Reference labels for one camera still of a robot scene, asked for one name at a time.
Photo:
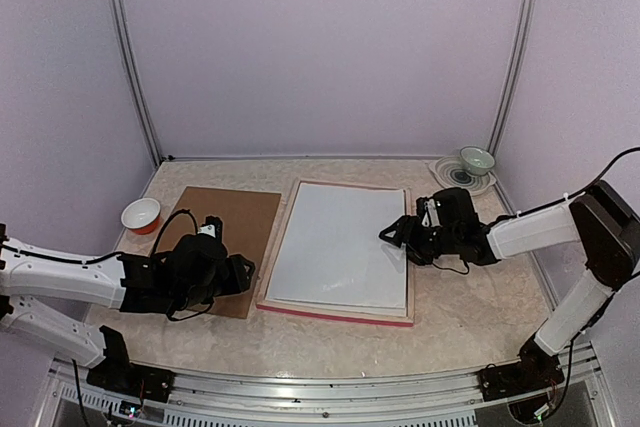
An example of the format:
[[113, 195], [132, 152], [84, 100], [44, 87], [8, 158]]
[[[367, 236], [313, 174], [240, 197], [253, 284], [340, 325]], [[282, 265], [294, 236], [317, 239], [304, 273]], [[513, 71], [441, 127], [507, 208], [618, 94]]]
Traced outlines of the brown cardboard backing board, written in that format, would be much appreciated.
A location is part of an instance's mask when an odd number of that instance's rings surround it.
[[223, 223], [223, 244], [231, 254], [241, 254], [256, 267], [251, 287], [241, 295], [215, 300], [211, 313], [216, 316], [246, 319], [258, 283], [281, 195], [271, 192], [186, 187], [174, 209], [188, 209], [199, 224], [208, 216]]

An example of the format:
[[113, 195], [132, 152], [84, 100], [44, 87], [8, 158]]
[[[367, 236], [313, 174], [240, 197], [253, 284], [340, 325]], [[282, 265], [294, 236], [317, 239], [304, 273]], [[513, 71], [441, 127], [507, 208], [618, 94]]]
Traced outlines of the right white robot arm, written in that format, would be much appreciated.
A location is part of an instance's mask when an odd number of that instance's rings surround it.
[[523, 391], [549, 376], [547, 357], [592, 326], [612, 296], [638, 275], [639, 216], [604, 180], [490, 223], [481, 221], [467, 190], [440, 190], [418, 199], [415, 214], [399, 217], [379, 237], [404, 249], [417, 266], [432, 266], [442, 256], [490, 266], [532, 254], [555, 260], [570, 273], [563, 298], [532, 336], [535, 352], [511, 370], [512, 383]]

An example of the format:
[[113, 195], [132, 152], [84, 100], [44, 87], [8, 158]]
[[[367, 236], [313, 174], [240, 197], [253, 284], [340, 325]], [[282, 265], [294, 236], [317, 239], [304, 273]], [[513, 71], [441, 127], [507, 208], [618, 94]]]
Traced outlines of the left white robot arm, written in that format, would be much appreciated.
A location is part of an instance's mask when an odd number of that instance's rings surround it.
[[249, 290], [255, 264], [229, 254], [218, 222], [184, 235], [173, 249], [149, 256], [113, 252], [89, 258], [39, 249], [17, 239], [1, 245], [1, 295], [7, 313], [3, 328], [52, 346], [77, 364], [95, 368], [121, 392], [140, 381], [137, 365], [114, 352], [103, 330], [88, 326], [41, 303], [58, 298], [133, 314], [177, 313], [216, 298]]

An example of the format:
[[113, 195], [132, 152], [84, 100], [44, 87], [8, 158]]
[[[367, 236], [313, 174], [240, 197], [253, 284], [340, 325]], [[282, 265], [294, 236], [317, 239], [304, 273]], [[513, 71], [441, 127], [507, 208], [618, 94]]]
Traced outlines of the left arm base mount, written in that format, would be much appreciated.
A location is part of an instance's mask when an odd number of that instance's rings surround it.
[[119, 394], [167, 403], [176, 374], [167, 369], [132, 363], [121, 333], [101, 326], [104, 359], [87, 374], [90, 385]]

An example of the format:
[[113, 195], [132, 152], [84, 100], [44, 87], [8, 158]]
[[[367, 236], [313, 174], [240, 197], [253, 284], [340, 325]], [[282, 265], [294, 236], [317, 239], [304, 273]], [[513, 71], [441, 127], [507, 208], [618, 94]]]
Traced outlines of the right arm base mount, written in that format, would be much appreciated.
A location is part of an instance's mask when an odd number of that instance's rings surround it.
[[550, 388], [565, 381], [557, 354], [547, 354], [530, 337], [520, 348], [518, 360], [503, 364], [490, 364], [481, 369], [478, 382], [485, 402], [518, 396]]

